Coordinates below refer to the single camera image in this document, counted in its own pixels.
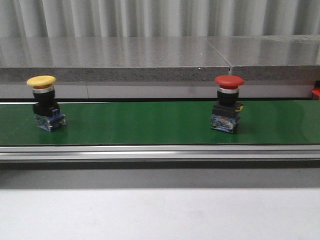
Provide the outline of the white panel below slabs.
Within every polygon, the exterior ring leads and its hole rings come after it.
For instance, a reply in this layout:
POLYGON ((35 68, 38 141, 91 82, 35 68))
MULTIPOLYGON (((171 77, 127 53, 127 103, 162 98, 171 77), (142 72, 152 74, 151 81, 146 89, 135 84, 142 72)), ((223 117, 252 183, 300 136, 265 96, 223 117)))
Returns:
MULTIPOLYGON (((309 98, 315 81, 246 81, 239 88, 241 98, 309 98)), ((200 99, 215 98, 213 81, 110 81, 57 82, 58 99, 200 99)))

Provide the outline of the red plastic part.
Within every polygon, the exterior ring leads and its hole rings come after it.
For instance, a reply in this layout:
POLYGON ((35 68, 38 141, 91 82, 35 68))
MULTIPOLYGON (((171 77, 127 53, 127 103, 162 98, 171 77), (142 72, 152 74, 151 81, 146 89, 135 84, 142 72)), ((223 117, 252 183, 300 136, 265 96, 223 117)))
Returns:
POLYGON ((314 87, 312 89, 312 100, 320 100, 320 87, 314 87))

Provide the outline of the red mushroom push button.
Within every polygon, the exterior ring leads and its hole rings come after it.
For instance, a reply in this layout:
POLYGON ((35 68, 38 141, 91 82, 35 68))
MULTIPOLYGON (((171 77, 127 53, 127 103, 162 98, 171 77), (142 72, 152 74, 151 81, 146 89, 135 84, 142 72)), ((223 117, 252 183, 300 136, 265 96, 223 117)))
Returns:
POLYGON ((245 80, 236 75, 220 75, 214 80, 217 84, 217 102, 213 105, 211 128, 214 130, 234 133, 240 120, 240 111, 244 104, 239 102, 239 86, 245 80))

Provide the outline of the grey stone slab left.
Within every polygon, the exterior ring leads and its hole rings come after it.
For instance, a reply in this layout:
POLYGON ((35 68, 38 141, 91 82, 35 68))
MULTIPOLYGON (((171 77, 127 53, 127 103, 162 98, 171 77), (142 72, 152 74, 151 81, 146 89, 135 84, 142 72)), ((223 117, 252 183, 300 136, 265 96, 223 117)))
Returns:
POLYGON ((207 82, 229 72, 204 37, 3 37, 0 80, 207 82))

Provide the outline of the green conveyor belt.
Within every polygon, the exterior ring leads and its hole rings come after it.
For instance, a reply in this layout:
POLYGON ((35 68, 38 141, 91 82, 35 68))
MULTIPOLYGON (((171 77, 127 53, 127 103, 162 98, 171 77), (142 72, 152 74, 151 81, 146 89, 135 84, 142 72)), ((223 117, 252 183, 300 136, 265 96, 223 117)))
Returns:
POLYGON ((316 100, 247 100, 235 133, 211 129, 212 101, 61 103, 66 125, 37 127, 31 104, 0 107, 0 143, 17 145, 317 144, 316 100))

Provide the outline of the aluminium conveyor side rail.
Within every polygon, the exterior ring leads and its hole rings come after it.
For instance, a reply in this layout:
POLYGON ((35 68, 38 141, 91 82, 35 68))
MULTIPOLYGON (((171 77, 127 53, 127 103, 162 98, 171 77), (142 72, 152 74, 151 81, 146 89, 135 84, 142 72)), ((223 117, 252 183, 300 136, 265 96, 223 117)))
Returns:
POLYGON ((317 161, 319 144, 2 146, 2 164, 317 161))

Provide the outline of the yellow mushroom push button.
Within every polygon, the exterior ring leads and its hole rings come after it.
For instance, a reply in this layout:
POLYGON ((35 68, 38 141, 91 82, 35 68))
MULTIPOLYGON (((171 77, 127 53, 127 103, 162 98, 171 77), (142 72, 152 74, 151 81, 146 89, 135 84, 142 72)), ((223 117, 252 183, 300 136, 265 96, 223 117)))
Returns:
POLYGON ((39 75, 29 78, 26 82, 32 87, 36 101, 32 105, 32 110, 37 127, 47 132, 66 125, 66 116, 55 100, 55 81, 56 78, 52 75, 39 75))

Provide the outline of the grey stone slab right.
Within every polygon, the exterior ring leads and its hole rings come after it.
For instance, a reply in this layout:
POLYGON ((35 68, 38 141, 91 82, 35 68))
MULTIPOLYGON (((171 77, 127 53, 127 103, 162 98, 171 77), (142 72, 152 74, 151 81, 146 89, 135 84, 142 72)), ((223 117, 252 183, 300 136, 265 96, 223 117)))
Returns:
POLYGON ((246 81, 320 79, 319 35, 212 36, 207 41, 246 81))

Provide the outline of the grey stone slab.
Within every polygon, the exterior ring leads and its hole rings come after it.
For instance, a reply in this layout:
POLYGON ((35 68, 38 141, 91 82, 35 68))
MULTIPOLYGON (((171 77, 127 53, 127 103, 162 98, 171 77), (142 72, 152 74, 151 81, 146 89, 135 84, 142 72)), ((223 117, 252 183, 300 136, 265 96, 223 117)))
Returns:
POLYGON ((207 82, 229 72, 204 37, 3 37, 0 80, 207 82))
POLYGON ((320 79, 319 35, 212 36, 207 41, 246 81, 320 79))

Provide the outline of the white pleated curtain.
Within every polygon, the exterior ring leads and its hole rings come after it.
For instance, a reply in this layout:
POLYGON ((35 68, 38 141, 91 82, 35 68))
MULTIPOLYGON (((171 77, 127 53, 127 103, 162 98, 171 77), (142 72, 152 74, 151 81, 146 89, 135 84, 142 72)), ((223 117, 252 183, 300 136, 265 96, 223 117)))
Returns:
POLYGON ((2 37, 317 35, 317 0, 3 0, 2 37))

